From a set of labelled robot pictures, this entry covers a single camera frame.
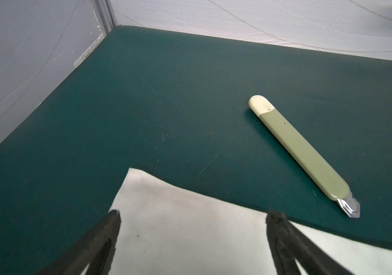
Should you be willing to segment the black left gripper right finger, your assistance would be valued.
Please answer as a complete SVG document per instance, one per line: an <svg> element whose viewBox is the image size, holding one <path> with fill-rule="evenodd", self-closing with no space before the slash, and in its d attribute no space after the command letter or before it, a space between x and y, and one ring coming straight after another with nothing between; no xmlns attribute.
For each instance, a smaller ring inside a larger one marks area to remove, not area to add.
<svg viewBox="0 0 392 275"><path fill-rule="evenodd" d="M350 275L299 229L285 214L270 211L266 217L267 240L278 275L299 275L298 264L309 275Z"/></svg>

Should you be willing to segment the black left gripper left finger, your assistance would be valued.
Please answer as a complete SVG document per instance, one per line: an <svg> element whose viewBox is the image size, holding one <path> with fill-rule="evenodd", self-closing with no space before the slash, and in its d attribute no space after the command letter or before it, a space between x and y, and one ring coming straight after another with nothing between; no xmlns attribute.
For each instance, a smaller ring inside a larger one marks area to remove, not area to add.
<svg viewBox="0 0 392 275"><path fill-rule="evenodd" d="M37 272L38 275L107 275L116 252L120 230L120 214L110 211L86 234L53 262Z"/></svg>

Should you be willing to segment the white printed canvas tote bag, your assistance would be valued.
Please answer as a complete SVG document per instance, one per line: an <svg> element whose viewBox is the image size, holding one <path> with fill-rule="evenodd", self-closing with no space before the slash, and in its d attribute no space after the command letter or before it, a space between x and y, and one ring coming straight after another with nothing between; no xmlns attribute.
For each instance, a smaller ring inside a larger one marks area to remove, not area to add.
<svg viewBox="0 0 392 275"><path fill-rule="evenodd" d="M130 168L111 209L112 275L274 275L267 215Z"/></svg>

